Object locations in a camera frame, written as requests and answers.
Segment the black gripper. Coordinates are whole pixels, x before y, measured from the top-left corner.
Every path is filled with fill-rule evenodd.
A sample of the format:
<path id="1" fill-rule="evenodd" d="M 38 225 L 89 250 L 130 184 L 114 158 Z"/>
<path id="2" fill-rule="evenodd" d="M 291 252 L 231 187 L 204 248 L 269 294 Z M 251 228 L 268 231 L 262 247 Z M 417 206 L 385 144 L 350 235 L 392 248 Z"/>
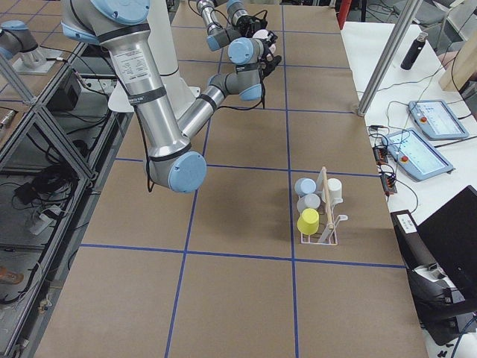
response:
<path id="1" fill-rule="evenodd" d="M 280 64 L 282 57 L 275 53 L 271 55 L 264 40 L 259 39 L 259 43 L 261 45 L 259 55 L 260 76 L 261 78 L 266 78 Z"/>
<path id="2" fill-rule="evenodd" d="M 257 31 L 266 29 L 268 25 L 267 15 L 258 16 L 243 15 L 238 18 L 238 32 L 243 37 L 252 37 Z"/>

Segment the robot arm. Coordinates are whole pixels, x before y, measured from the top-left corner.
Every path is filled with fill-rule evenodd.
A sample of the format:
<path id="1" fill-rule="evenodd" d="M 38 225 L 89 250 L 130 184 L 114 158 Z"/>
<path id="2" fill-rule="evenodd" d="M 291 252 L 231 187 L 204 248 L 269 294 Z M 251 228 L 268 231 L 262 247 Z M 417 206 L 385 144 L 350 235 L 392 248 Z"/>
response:
<path id="1" fill-rule="evenodd" d="M 195 9 L 206 26 L 206 43 L 211 51 L 228 46 L 238 38 L 252 38 L 268 25 L 267 10 L 247 12 L 242 1 L 195 1 Z"/>
<path id="2" fill-rule="evenodd" d="M 225 48 L 236 68 L 212 76 L 206 89 L 194 94 L 180 77 L 164 1 L 62 3 L 63 33 L 110 54 L 119 85 L 139 120 L 149 182 L 174 192 L 193 192 L 206 177 L 206 161 L 191 149 L 192 138 L 229 95 L 243 101 L 263 99 L 263 79 L 281 60 L 265 13 L 250 15 L 241 1 L 227 1 L 227 22 L 222 25 L 219 5 L 195 2 L 209 49 Z"/>

